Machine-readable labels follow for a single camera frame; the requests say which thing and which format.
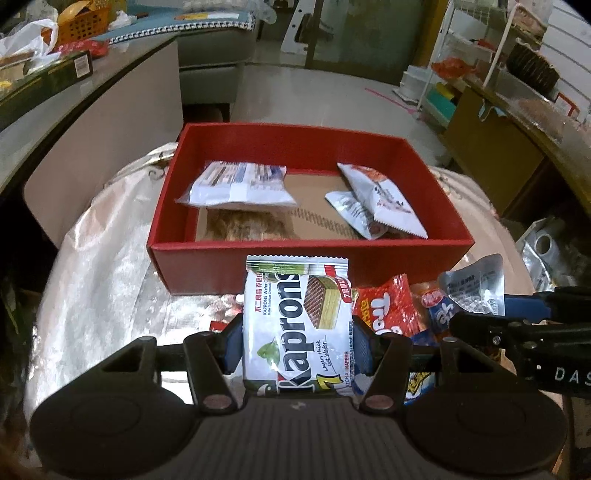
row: red cardboard box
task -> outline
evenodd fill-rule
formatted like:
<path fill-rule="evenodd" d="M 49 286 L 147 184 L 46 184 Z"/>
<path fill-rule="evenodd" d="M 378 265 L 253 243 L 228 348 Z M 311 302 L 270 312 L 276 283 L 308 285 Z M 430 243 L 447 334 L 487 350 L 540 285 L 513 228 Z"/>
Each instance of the red cardboard box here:
<path fill-rule="evenodd" d="M 323 175 L 339 175 L 337 162 L 375 168 L 400 188 L 429 239 L 196 242 L 199 210 L 176 200 L 214 160 Z M 445 192 L 404 139 L 294 125 L 188 124 L 160 193 L 148 252 L 171 293 L 223 294 L 243 292 L 249 254 L 345 257 L 353 286 L 376 286 L 400 273 L 410 283 L 435 280 L 473 243 Z"/>

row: wooden drawer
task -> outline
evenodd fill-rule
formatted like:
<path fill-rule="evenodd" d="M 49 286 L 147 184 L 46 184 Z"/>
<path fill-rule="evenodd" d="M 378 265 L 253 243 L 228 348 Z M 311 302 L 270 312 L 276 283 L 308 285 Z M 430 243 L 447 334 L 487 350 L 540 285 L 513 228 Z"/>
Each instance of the wooden drawer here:
<path fill-rule="evenodd" d="M 443 141 L 459 166 L 476 180 L 503 215 L 544 154 L 509 118 L 499 117 L 494 109 L 481 121 L 483 102 L 480 95 L 467 88 Z"/>

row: white snack package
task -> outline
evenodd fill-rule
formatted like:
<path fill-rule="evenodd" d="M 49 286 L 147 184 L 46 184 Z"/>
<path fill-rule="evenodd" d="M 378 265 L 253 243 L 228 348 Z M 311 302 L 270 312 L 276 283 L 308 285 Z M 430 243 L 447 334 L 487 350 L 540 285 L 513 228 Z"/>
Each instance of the white snack package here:
<path fill-rule="evenodd" d="M 355 196 L 374 220 L 406 233 L 427 238 L 427 231 L 398 187 L 386 175 L 368 167 L 337 164 Z"/>
<path fill-rule="evenodd" d="M 180 201 L 194 207 L 263 210 L 296 207 L 285 189 L 285 167 L 257 163 L 211 162 Z"/>
<path fill-rule="evenodd" d="M 258 395 L 338 390 L 353 381 L 352 291 L 344 258 L 249 255 L 245 387 Z"/>
<path fill-rule="evenodd" d="M 369 210 L 353 193 L 328 192 L 325 198 L 363 238 L 376 240 L 388 231 L 388 227 L 374 221 Z"/>

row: cardboard sheet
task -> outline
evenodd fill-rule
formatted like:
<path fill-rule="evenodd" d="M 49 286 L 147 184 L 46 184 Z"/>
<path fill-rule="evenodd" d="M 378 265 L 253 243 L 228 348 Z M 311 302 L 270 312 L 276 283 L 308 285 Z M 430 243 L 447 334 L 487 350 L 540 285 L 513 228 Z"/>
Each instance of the cardboard sheet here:
<path fill-rule="evenodd" d="M 359 239 L 360 236 L 332 208 L 324 196 L 328 192 L 349 190 L 338 175 L 288 173 L 285 188 L 298 208 L 267 212 L 199 210 L 195 240 L 239 241 L 280 238 L 299 240 Z"/>

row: green leaf logo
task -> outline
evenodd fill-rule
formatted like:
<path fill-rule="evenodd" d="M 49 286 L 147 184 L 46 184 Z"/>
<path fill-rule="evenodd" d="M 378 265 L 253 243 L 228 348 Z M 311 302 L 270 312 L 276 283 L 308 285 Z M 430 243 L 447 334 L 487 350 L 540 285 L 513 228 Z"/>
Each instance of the green leaf logo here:
<path fill-rule="evenodd" d="M 277 345 L 275 339 L 260 347 L 256 354 L 267 360 L 267 363 L 271 367 L 273 365 L 279 365 L 279 345 Z"/>

